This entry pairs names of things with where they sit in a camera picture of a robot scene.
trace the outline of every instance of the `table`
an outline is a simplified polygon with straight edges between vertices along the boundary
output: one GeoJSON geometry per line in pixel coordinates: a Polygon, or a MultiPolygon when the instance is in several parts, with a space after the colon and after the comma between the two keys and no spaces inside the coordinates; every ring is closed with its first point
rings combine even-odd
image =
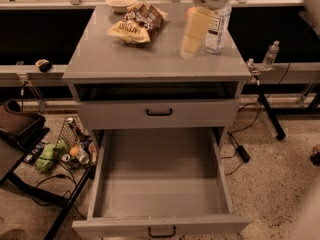
{"type": "Polygon", "coordinates": [[[250,74],[226,33],[225,48],[202,46],[185,60],[188,3],[155,4],[169,19],[152,43],[127,46],[106,35],[121,20],[96,6],[63,80],[99,159],[81,237],[240,232],[219,150],[250,74]]]}

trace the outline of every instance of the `white bowl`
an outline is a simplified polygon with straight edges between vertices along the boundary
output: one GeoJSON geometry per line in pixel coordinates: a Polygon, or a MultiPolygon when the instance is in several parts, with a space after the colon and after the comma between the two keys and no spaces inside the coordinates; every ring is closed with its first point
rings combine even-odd
{"type": "Polygon", "coordinates": [[[106,3],[117,13],[126,13],[127,7],[136,2],[137,0],[106,0],[106,3]]]}

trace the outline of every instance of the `cabinet top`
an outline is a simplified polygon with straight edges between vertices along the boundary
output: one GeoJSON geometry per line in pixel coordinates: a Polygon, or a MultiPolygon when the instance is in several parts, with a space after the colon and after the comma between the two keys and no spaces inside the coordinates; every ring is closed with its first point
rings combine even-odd
{"type": "Polygon", "coordinates": [[[159,34],[143,48],[108,36],[107,30],[123,18],[108,5],[94,13],[63,76],[68,83],[139,81],[242,81],[249,71],[229,32],[221,54],[208,53],[204,44],[197,55],[184,59],[180,45],[190,3],[154,4],[169,14],[159,34]]]}

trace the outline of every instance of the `green object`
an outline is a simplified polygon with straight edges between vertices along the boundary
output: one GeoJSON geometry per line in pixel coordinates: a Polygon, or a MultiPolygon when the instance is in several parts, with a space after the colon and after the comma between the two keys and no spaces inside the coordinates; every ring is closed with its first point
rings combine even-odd
{"type": "Polygon", "coordinates": [[[36,162],[36,170],[40,170],[42,173],[47,173],[55,162],[54,158],[55,144],[48,143],[45,145],[41,155],[36,162]]]}

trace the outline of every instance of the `bottle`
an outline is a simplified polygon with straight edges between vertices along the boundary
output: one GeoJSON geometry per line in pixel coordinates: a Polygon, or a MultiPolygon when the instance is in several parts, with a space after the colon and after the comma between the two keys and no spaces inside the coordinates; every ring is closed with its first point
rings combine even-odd
{"type": "Polygon", "coordinates": [[[212,11],[212,21],[206,36],[205,46],[209,53],[220,53],[224,46],[225,33],[228,31],[228,25],[231,14],[231,4],[218,10],[212,11]]]}
{"type": "Polygon", "coordinates": [[[180,54],[185,59],[194,57],[206,37],[212,22],[212,10],[197,6],[188,12],[180,54]]]}
{"type": "Polygon", "coordinates": [[[269,46],[268,51],[262,61],[261,70],[271,69],[274,61],[276,60],[278,52],[280,50],[279,43],[280,43],[279,41],[274,41],[273,44],[269,46]]]}

